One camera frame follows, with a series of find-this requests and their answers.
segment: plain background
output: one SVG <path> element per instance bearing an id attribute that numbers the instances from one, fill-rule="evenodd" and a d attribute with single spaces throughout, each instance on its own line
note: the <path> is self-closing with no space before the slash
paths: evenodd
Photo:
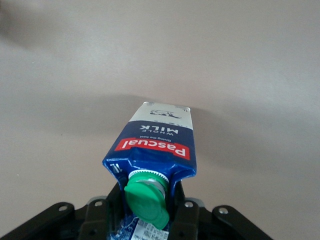
<path id="1" fill-rule="evenodd" d="M 191 107 L 206 208 L 320 239 L 318 0 L 1 0 L 0 236 L 115 179 L 144 101 Z"/>

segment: metal bolt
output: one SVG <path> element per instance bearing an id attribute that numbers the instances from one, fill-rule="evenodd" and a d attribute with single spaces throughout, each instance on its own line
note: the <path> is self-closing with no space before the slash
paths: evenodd
<path id="1" fill-rule="evenodd" d="M 220 207 L 220 208 L 219 208 L 219 213 L 221 213 L 221 214 L 228 214 L 229 212 L 228 212 L 228 209 L 226 209 L 225 207 Z"/>
<path id="2" fill-rule="evenodd" d="M 99 206 L 102 206 L 102 201 L 97 201 L 95 204 L 94 204 L 94 206 L 96 206 L 96 207 L 99 207 Z"/>
<path id="3" fill-rule="evenodd" d="M 184 203 L 184 206 L 186 206 L 187 208 L 192 208 L 194 206 L 194 204 L 192 202 L 190 202 L 190 201 L 186 201 Z"/>
<path id="4" fill-rule="evenodd" d="M 64 206 L 61 206 L 59 207 L 59 212 L 62 212 L 64 210 L 67 210 L 68 206 L 67 205 L 64 205 Z"/>

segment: white barcode label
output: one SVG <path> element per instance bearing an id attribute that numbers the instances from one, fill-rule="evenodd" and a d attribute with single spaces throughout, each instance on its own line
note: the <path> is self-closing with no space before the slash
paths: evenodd
<path id="1" fill-rule="evenodd" d="M 151 223 L 138 221 L 131 240 L 167 240 L 168 231 L 158 230 Z"/>

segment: green bottle cap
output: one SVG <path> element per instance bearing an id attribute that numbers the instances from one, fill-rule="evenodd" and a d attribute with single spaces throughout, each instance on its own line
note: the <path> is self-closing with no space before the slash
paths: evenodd
<path id="1" fill-rule="evenodd" d="M 125 200 L 132 212 L 160 230 L 169 222 L 165 201 L 169 184 L 167 180 L 158 172 L 137 170 L 135 174 L 129 175 L 128 184 L 124 188 Z"/>

